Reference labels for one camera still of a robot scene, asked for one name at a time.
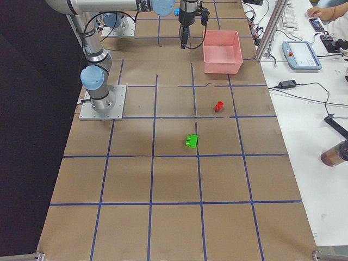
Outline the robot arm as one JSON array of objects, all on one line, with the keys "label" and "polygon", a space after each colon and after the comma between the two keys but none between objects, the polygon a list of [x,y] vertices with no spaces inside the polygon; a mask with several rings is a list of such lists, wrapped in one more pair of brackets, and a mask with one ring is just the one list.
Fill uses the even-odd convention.
[{"label": "robot arm", "polygon": [[159,16],[171,14],[175,1],[47,1],[53,10],[70,17],[82,50],[89,63],[80,73],[82,84],[89,96],[91,108],[98,113],[109,112],[115,107],[116,94],[108,86],[112,65],[111,55],[102,46],[93,22],[94,13],[119,14],[127,11],[150,12]]},{"label": "robot arm", "polygon": [[106,27],[109,27],[115,32],[126,30],[129,23],[124,14],[106,13],[103,15],[103,22]]}]

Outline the person hand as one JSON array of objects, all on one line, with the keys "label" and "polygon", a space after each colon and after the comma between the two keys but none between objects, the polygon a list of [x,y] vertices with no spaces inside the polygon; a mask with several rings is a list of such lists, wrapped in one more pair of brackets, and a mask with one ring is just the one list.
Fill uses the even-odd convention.
[{"label": "person hand", "polygon": [[328,21],[331,19],[330,8],[312,7],[306,11],[308,17],[317,17],[323,21]]}]

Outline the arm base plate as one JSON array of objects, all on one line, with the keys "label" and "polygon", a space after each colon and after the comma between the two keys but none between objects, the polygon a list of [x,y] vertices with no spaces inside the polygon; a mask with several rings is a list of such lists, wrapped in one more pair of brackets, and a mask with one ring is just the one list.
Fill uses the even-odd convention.
[{"label": "arm base plate", "polygon": [[108,96],[102,100],[93,100],[85,92],[85,100],[80,109],[80,120],[122,120],[125,106],[126,85],[108,85]]},{"label": "arm base plate", "polygon": [[102,38],[133,38],[135,36],[136,23],[131,17],[120,19],[118,26],[109,23],[110,27],[105,25],[101,32]]}]

